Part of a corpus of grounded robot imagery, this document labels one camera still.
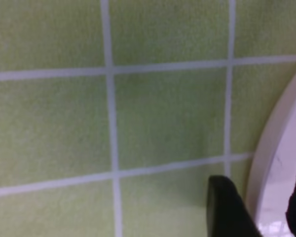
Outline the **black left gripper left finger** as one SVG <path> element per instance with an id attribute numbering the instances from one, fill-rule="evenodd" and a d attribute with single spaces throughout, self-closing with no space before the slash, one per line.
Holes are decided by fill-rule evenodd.
<path id="1" fill-rule="evenodd" d="M 261 236 L 234 183 L 222 175 L 208 179 L 206 224 L 209 237 Z"/>

